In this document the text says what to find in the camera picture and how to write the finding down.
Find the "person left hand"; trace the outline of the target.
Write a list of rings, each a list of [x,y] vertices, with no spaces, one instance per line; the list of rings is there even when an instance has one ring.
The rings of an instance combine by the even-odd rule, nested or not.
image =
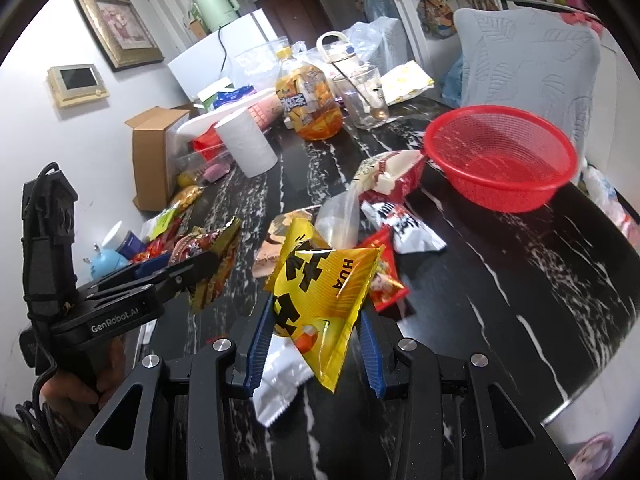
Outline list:
[[[41,389],[41,397],[55,413],[80,430],[94,419],[94,409],[103,408],[125,378],[125,345],[120,338],[108,347],[108,363],[99,372],[96,388],[85,385],[78,377],[57,372]]]

